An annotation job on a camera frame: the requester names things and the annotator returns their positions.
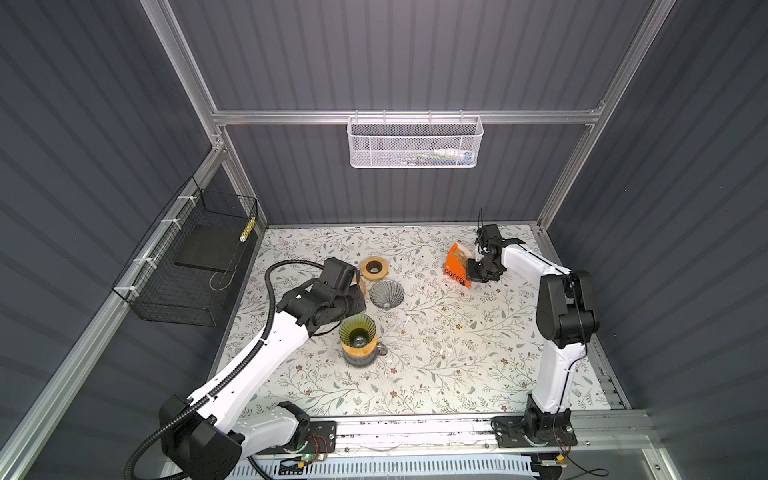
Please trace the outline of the orange coffee filter pack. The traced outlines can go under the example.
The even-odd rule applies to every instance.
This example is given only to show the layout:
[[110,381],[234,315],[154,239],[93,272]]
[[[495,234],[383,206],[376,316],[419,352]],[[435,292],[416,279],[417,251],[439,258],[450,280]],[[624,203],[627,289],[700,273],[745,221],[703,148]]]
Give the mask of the orange coffee filter pack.
[[446,256],[443,272],[455,282],[469,289],[472,285],[467,275],[469,260],[475,260],[476,253],[459,242],[454,243]]

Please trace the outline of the green glass dripper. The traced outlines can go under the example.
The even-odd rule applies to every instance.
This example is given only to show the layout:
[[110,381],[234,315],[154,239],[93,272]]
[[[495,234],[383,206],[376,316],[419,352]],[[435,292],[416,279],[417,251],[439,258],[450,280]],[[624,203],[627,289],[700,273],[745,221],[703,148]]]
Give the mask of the green glass dripper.
[[357,314],[342,321],[339,333],[341,343],[345,347],[362,349],[377,337],[377,328],[371,317]]

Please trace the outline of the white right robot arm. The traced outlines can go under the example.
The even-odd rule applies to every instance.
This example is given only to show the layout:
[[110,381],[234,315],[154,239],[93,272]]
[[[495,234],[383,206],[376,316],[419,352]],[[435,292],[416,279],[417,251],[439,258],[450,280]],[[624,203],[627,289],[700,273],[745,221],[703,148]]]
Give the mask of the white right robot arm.
[[574,368],[587,357],[588,343],[599,329],[590,276],[546,259],[518,238],[503,237],[495,224],[478,228],[475,245],[480,257],[467,263],[471,281],[499,281],[513,271],[538,288],[535,322],[546,343],[523,430],[531,440],[555,433],[569,424]]

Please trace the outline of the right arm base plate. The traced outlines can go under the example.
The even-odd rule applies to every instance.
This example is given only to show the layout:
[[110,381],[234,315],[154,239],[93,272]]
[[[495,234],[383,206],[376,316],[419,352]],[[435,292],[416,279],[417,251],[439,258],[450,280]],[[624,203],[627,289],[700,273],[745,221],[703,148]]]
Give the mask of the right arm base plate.
[[497,416],[490,426],[501,448],[553,447],[569,449],[578,444],[568,415]]

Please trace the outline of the grey glass carafe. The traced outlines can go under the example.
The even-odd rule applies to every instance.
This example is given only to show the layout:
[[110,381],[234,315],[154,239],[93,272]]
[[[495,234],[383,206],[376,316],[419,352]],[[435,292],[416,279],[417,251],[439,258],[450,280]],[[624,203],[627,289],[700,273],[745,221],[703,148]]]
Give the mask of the grey glass carafe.
[[368,358],[362,358],[362,359],[356,359],[356,358],[350,358],[350,357],[346,356],[345,352],[343,351],[343,358],[344,358],[345,362],[348,365],[356,367],[356,368],[363,368],[363,367],[366,367],[366,366],[370,365],[378,357],[386,356],[388,353],[389,353],[389,350],[388,350],[388,348],[385,345],[378,344],[377,354],[375,356],[368,357]]

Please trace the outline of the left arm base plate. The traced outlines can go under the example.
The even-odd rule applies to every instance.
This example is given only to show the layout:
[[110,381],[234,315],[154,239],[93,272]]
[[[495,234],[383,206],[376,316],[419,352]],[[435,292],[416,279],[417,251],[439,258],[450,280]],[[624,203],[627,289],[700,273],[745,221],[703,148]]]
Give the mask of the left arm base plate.
[[277,447],[286,454],[330,454],[336,450],[338,423],[335,421],[311,420],[305,433],[299,435],[298,443]]

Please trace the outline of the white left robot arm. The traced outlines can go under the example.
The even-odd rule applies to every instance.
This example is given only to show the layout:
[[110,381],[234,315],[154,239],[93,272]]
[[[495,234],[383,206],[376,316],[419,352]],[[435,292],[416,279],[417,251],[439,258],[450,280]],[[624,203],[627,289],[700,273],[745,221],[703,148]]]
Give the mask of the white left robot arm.
[[149,441],[179,467],[179,479],[225,479],[246,457],[272,448],[299,451],[307,441],[310,417],[290,401],[250,420],[241,414],[289,356],[331,324],[363,312],[365,300],[359,269],[335,257],[319,264],[319,276],[278,297],[271,275],[282,265],[264,275],[264,327],[207,383],[160,410],[160,428]]

